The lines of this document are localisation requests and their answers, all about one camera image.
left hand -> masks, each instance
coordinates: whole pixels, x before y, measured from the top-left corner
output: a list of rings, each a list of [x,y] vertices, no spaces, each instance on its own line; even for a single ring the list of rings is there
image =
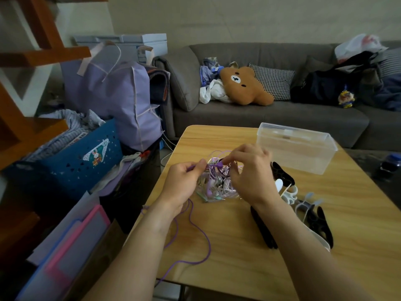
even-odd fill
[[[172,208],[174,217],[181,212],[183,204],[194,192],[198,178],[204,172],[206,165],[206,160],[201,159],[198,163],[182,162],[175,164],[168,170],[158,201],[168,203]],[[195,166],[195,168],[187,171],[191,166]]]

gray sofa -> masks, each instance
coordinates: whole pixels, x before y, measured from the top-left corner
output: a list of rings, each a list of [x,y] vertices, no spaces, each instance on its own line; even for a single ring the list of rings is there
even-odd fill
[[[383,42],[389,48],[401,41]],[[334,47],[316,44],[215,43],[190,45],[165,56],[154,65],[171,73],[170,96],[161,109],[167,136],[178,139],[190,125],[259,127],[261,122],[330,133],[344,148],[401,151],[401,113],[358,105],[349,109],[275,101],[271,106],[238,106],[220,101],[199,103],[199,66],[215,56],[220,65],[236,61],[260,66],[298,70],[311,55],[335,63]]]

blue plastic basket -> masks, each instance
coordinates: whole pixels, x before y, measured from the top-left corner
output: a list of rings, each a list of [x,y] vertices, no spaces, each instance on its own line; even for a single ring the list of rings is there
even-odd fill
[[[56,155],[36,161],[17,161],[5,176],[35,198],[78,201],[122,159],[114,120],[89,133]]]

hand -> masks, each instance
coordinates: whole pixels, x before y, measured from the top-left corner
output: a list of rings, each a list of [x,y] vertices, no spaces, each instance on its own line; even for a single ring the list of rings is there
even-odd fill
[[[201,159],[198,163],[183,162],[170,167],[158,200],[168,203],[173,209],[174,217],[181,212],[183,204],[194,192],[198,178],[204,172],[207,162]]]
[[[223,164],[230,164],[233,187],[255,209],[282,202],[270,167],[271,160],[271,153],[257,144],[243,144],[223,159]],[[244,164],[241,173],[235,161]]]

purple storage bag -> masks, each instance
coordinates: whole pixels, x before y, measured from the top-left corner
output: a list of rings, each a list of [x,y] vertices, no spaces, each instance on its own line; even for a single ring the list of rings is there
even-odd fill
[[[109,53],[101,53],[106,45],[114,45],[108,48],[119,50],[113,42],[102,42],[91,50],[92,57],[60,64],[66,107],[82,113],[91,109],[102,118],[115,118],[119,140],[143,152],[163,134],[160,118],[155,113],[159,105],[150,103],[148,73],[134,61],[116,65],[121,51],[118,58],[110,59],[105,56]],[[147,64],[150,63],[153,48],[138,49],[151,50]]]

